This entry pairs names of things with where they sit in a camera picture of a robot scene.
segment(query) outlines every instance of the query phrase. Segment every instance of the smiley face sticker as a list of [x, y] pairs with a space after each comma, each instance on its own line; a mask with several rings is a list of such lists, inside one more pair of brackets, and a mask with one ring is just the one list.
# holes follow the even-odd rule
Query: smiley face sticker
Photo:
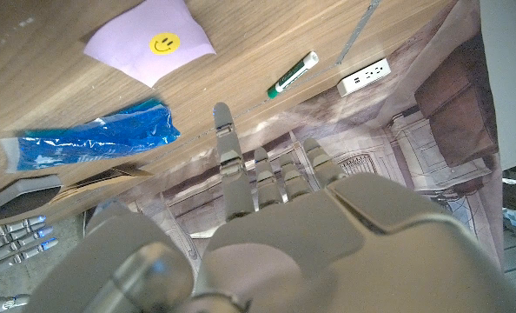
[[161, 33], [150, 40], [150, 50], [159, 56], [175, 52], [181, 46], [181, 39], [173, 33]]

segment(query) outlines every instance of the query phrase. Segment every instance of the white power strip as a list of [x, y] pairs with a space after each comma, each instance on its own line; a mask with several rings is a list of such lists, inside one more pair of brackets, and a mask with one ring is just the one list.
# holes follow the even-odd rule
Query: white power strip
[[382, 79], [389, 73], [391, 73], [391, 69], [389, 68], [387, 59], [384, 58], [372, 65], [368, 65], [364, 69], [359, 70], [348, 77], [343, 78], [337, 84], [337, 90], [341, 97], [344, 97], [351, 92], [355, 92], [360, 88], [366, 87], [370, 83]]

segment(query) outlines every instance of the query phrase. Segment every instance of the wood grain surface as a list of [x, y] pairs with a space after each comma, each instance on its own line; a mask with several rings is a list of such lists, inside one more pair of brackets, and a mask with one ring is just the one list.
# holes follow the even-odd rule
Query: wood grain surface
[[[0, 2], [0, 138], [20, 130], [67, 128], [160, 97], [182, 136], [137, 156], [6, 174], [0, 147], [0, 189], [20, 177], [58, 174], [65, 185], [122, 163], [161, 173], [215, 144], [211, 111], [227, 103], [239, 131], [286, 110], [385, 57], [431, 20], [448, 0], [382, 0], [341, 64], [335, 65], [369, 0], [300, 2], [188, 0], [217, 55], [201, 57], [148, 88], [83, 54], [86, 39], [138, 0]], [[309, 51], [320, 63], [294, 88], [268, 101], [266, 90]], [[139, 184], [115, 184], [46, 205], [32, 214], [57, 220]]]

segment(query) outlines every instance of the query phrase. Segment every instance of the pen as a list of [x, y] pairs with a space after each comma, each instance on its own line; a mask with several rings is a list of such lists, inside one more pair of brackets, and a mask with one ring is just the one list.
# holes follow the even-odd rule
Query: pen
[[299, 78], [302, 74], [306, 73], [307, 70], [312, 69], [320, 61], [318, 55], [312, 51], [308, 53], [302, 60], [300, 60], [291, 70], [289, 70], [282, 78], [280, 78], [275, 85], [268, 89], [268, 96], [270, 99], [275, 98], [280, 92], [282, 92], [287, 86]]

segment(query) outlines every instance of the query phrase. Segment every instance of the blue ice pack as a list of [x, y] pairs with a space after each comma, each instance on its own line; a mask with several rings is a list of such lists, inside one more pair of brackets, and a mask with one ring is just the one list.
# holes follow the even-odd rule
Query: blue ice pack
[[66, 130], [26, 130], [1, 144], [8, 172], [127, 157], [174, 142], [181, 133], [159, 100], [121, 110]]

